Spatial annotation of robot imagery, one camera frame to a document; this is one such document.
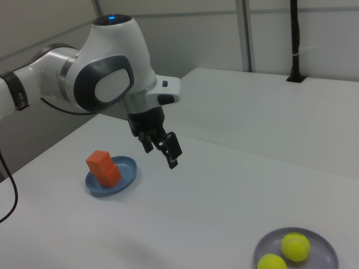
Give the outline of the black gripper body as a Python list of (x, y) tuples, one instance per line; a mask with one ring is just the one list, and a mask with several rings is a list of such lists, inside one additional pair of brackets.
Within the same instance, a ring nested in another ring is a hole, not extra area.
[(166, 134), (163, 128), (165, 115), (161, 106), (142, 113), (128, 113), (127, 117), (134, 137), (138, 137), (140, 133), (155, 133), (159, 137), (163, 137)]

